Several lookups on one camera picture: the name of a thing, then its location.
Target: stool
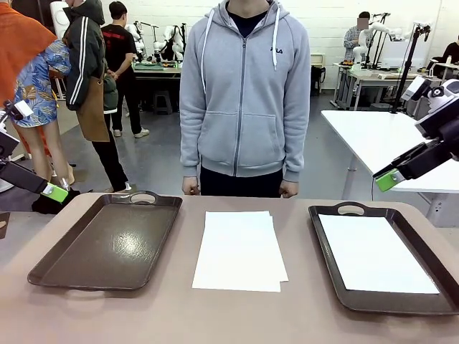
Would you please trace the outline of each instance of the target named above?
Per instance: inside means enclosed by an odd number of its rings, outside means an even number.
[[[160,97],[164,98],[166,107],[158,107],[158,99]],[[171,104],[171,98],[169,97],[169,91],[155,92],[153,107],[154,107],[153,109],[154,115],[158,115],[159,112],[163,112],[163,113],[167,113],[168,115],[172,115],[172,104]]]

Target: hoodie pocket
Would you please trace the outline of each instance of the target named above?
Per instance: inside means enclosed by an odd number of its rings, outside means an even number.
[[[264,166],[283,160],[275,121],[274,115],[242,116],[239,166]]]
[[[219,163],[231,165],[237,141],[237,113],[207,111],[198,139],[199,154]]]

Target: white paper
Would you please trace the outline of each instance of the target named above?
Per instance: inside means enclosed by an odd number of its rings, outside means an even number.
[[[268,212],[206,214],[193,288],[280,292],[287,279]]]
[[[439,294],[385,218],[319,218],[346,289]]]
[[[272,269],[276,271],[276,274],[279,276],[280,282],[288,282],[287,270],[285,269],[284,260],[282,258],[282,253],[280,252],[278,238],[275,235],[273,217],[270,215],[269,211],[244,211],[240,213],[232,212],[208,212],[206,219],[214,219],[219,221],[233,221],[237,217],[239,220],[245,222],[245,226],[254,227],[261,226],[263,230],[261,231],[262,236],[260,241],[263,241],[265,244],[269,245],[270,249],[270,258]]]

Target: black shirt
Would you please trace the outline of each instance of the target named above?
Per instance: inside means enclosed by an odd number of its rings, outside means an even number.
[[[234,13],[228,12],[229,16],[232,20],[235,21],[237,28],[239,29],[240,34],[247,38],[249,34],[252,33],[253,29],[260,23],[263,18],[266,17],[268,11],[258,14],[257,16],[253,16],[251,18],[242,18]]]
[[[459,44],[454,42],[454,43],[451,43],[450,45],[448,45],[448,47],[445,50],[445,53],[444,53],[443,57],[445,59],[447,59],[448,56],[451,56],[453,58],[451,63],[458,63],[459,62]]]
[[[103,38],[105,40],[105,58],[107,59],[108,69],[116,72],[124,60],[126,54],[136,53],[136,43],[132,34],[119,25],[107,25],[102,28]],[[134,75],[132,67],[129,67],[120,77]]]

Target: fila logo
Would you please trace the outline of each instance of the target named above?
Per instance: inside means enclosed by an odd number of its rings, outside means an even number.
[[[278,54],[283,54],[284,52],[282,51],[282,49],[278,49],[278,48],[275,48],[275,52],[278,53]]]

